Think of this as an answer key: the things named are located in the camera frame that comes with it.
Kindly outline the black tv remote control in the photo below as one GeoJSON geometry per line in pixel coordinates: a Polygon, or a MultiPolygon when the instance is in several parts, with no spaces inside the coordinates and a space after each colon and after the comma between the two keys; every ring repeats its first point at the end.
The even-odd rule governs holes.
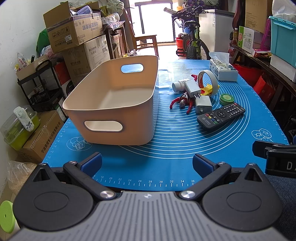
{"type": "Polygon", "coordinates": [[[197,122],[206,130],[214,130],[234,120],[245,113],[245,109],[237,103],[232,103],[221,108],[212,110],[209,113],[197,117],[197,122]]]}

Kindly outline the white charger adapter front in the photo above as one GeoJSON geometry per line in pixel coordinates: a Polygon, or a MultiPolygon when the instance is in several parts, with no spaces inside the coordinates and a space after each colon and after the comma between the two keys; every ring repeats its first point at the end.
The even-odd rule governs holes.
{"type": "Polygon", "coordinates": [[[196,114],[204,114],[212,111],[212,104],[209,96],[201,95],[195,98],[196,114]]]}

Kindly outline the white charger adapter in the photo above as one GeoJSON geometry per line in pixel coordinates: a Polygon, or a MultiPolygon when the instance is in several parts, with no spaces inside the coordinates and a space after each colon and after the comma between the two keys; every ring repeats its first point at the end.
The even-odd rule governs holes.
{"type": "Polygon", "coordinates": [[[209,96],[201,95],[195,98],[196,114],[204,114],[212,111],[212,104],[209,96]]]}
{"type": "Polygon", "coordinates": [[[197,98],[201,95],[201,89],[193,79],[185,81],[185,89],[190,98],[197,98]]]}

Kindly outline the beige plastic storage bin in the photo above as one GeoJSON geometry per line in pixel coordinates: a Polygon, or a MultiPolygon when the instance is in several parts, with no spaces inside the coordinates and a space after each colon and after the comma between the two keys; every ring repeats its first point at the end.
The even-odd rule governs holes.
{"type": "Polygon", "coordinates": [[[63,102],[70,120],[88,142],[135,146],[154,136],[159,109],[158,57],[105,61],[63,102]]]}

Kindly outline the green round tin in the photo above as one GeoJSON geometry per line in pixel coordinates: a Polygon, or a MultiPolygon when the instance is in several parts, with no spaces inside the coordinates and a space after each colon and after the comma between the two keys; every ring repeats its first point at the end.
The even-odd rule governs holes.
{"type": "Polygon", "coordinates": [[[222,106],[229,105],[234,103],[234,97],[227,93],[222,93],[219,96],[219,102],[222,106]]]}

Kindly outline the red ultraman action figure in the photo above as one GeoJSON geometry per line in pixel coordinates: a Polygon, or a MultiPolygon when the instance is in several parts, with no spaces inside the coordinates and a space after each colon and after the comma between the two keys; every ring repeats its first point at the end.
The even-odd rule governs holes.
{"type": "Polygon", "coordinates": [[[173,105],[175,103],[179,104],[180,109],[184,109],[186,106],[188,106],[188,110],[186,111],[186,114],[189,114],[194,106],[194,99],[189,96],[187,92],[184,92],[181,94],[181,96],[175,98],[171,104],[170,109],[173,109],[173,105]]]}

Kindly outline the yellow red toy tool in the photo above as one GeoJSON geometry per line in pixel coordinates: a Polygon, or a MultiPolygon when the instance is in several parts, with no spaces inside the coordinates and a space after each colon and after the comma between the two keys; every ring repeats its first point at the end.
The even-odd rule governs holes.
{"type": "Polygon", "coordinates": [[[192,74],[191,76],[194,78],[195,82],[198,84],[199,88],[201,89],[201,95],[204,96],[214,96],[218,93],[220,86],[218,85],[217,78],[213,75],[208,77],[211,80],[211,84],[204,85],[203,77],[199,77],[198,75],[192,74]]]}

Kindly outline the white pill bottle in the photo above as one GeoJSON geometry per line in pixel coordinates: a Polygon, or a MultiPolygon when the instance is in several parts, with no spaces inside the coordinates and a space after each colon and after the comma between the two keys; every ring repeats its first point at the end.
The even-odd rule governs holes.
{"type": "Polygon", "coordinates": [[[184,79],[180,81],[176,81],[172,83],[172,89],[174,92],[184,92],[186,91],[185,83],[189,81],[189,79],[184,79]]]}

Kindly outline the white tape roll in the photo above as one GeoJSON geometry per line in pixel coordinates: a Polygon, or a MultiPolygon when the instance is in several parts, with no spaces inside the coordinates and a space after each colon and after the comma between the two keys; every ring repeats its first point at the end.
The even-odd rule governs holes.
{"type": "Polygon", "coordinates": [[[197,83],[198,83],[199,88],[201,90],[203,90],[202,95],[212,96],[212,95],[216,95],[218,93],[219,88],[218,88],[217,78],[210,70],[201,71],[197,76],[197,83]],[[204,74],[207,74],[211,80],[211,85],[212,85],[211,89],[209,87],[204,87],[204,85],[203,85],[203,75],[204,74]]]}

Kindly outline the floor cardboard box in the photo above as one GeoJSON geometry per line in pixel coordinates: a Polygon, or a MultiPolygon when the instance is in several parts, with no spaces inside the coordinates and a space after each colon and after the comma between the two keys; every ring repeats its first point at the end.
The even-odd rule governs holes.
{"type": "Polygon", "coordinates": [[[18,151],[23,162],[41,163],[64,122],[56,110],[38,113],[39,127],[18,151]]]}

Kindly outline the blue silicone baking mat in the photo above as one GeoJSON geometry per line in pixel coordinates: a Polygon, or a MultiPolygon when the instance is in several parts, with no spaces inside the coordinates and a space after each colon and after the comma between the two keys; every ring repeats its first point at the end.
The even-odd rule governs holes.
{"type": "Polygon", "coordinates": [[[194,111],[187,113],[177,105],[171,84],[201,70],[207,61],[178,60],[159,63],[159,112],[154,137],[143,146],[107,146],[90,144],[67,120],[44,158],[51,167],[67,161],[82,161],[95,152],[103,157],[94,179],[109,187],[130,190],[178,191],[200,180],[192,166],[194,154],[211,161],[224,161],[233,167],[250,162],[265,168],[265,160],[253,155],[252,144],[264,140],[287,144],[277,121],[253,88],[238,77],[236,82],[222,81],[219,93],[232,95],[245,113],[223,127],[207,132],[197,122],[194,111]]]}

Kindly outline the bag of grain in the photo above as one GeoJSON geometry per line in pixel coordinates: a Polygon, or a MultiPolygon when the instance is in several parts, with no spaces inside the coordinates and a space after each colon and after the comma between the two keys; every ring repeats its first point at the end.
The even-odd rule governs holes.
{"type": "Polygon", "coordinates": [[[33,170],[36,168],[35,163],[9,161],[8,170],[8,185],[10,190],[17,195],[27,181],[33,170]]]}

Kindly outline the dark wooden side table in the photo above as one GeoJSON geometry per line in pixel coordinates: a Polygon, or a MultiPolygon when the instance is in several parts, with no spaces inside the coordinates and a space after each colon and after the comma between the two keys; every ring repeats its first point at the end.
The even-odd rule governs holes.
{"type": "Polygon", "coordinates": [[[255,58],[232,43],[230,50],[230,63],[270,110],[281,104],[295,106],[295,83],[271,66],[270,59],[255,58]]]}

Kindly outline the green lidded container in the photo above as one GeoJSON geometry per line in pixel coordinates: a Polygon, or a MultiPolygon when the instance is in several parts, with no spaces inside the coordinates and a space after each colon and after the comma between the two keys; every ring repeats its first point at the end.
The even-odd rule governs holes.
{"type": "Polygon", "coordinates": [[[34,126],[32,131],[27,131],[14,113],[12,113],[1,126],[1,134],[4,137],[4,141],[16,151],[23,147],[29,137],[40,125],[38,113],[34,111],[30,105],[24,105],[22,108],[24,108],[31,119],[34,126]]]}

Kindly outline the lime green stool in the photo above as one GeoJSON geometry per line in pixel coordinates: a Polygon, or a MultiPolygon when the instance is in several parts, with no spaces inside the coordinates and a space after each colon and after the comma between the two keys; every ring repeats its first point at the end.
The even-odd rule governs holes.
{"type": "Polygon", "coordinates": [[[3,201],[0,206],[0,225],[6,233],[12,233],[16,226],[13,203],[8,200],[3,201]]]}

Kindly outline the black metal shelf cart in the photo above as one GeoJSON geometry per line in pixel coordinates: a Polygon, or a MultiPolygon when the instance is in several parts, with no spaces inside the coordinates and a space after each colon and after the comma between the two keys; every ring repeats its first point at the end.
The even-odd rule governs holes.
{"type": "Polygon", "coordinates": [[[64,92],[47,57],[40,57],[16,73],[20,86],[31,108],[38,112],[58,110],[64,100],[64,92]]]}

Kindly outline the white floral tissue box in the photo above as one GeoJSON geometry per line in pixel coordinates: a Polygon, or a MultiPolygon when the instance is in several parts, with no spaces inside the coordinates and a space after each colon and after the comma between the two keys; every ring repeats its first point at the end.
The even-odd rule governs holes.
{"type": "Polygon", "coordinates": [[[209,68],[219,81],[236,82],[238,71],[229,63],[229,53],[210,52],[209,68]]]}

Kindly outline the large lower cardboard box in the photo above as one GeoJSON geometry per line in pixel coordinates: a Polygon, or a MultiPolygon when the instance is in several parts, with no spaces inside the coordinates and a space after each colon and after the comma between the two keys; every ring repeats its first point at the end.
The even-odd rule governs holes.
{"type": "Polygon", "coordinates": [[[74,86],[101,63],[110,60],[105,35],[98,36],[77,47],[62,52],[74,86]]]}

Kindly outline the teal plastic crate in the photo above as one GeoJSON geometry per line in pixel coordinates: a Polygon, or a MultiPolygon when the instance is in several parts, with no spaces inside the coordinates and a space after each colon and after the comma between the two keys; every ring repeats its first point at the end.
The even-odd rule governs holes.
{"type": "Polygon", "coordinates": [[[295,23],[269,16],[271,22],[271,53],[295,68],[295,23]]]}

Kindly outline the green white carton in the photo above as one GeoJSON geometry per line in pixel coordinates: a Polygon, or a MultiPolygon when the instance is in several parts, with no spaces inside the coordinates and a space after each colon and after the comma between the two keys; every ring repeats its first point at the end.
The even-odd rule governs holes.
{"type": "Polygon", "coordinates": [[[254,30],[239,26],[237,45],[244,51],[252,54],[254,44],[254,30]]]}

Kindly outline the green black bicycle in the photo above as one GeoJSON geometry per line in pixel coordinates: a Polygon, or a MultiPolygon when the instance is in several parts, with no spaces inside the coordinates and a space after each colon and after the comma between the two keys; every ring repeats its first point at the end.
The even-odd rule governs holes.
{"type": "Polygon", "coordinates": [[[172,20],[183,20],[183,26],[189,28],[189,40],[183,41],[187,59],[210,60],[209,49],[200,38],[199,14],[203,12],[202,6],[188,7],[171,15],[172,20]]]}

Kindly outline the red bucket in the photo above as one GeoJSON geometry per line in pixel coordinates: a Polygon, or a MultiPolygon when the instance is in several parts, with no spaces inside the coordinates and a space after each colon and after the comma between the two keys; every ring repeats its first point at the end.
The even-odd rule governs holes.
{"type": "Polygon", "coordinates": [[[183,49],[183,39],[182,38],[176,37],[175,44],[178,49],[181,49],[181,50],[183,49]]]}

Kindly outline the wooden chair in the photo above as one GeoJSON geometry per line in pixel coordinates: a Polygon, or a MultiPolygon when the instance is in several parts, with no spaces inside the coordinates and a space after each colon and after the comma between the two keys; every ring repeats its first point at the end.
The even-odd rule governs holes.
{"type": "Polygon", "coordinates": [[[123,14],[126,17],[127,26],[130,31],[131,38],[132,38],[133,49],[139,50],[141,48],[142,49],[153,48],[155,55],[157,57],[159,57],[158,43],[157,43],[156,35],[141,34],[141,35],[137,36],[134,32],[132,21],[130,19],[130,16],[128,15],[128,12],[126,9],[124,9],[123,14]]]}

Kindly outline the open top cardboard box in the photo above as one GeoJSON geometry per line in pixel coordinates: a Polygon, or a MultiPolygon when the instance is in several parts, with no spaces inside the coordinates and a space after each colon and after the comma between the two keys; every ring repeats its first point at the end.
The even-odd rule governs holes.
{"type": "Polygon", "coordinates": [[[68,1],[43,14],[43,18],[54,53],[77,47],[103,33],[100,13],[78,15],[68,1]]]}

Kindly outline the tall brown cardboard box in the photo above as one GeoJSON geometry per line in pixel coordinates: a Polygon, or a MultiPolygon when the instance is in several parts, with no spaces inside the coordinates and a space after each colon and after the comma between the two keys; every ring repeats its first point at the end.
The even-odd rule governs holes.
{"type": "Polygon", "coordinates": [[[267,18],[272,15],[272,0],[245,1],[245,27],[264,33],[267,18]]]}

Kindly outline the white chest freezer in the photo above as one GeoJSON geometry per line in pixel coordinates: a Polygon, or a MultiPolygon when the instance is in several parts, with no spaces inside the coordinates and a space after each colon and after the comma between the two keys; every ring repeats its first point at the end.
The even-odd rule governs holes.
{"type": "Polygon", "coordinates": [[[200,38],[210,52],[228,52],[234,13],[208,9],[199,15],[200,38]]]}

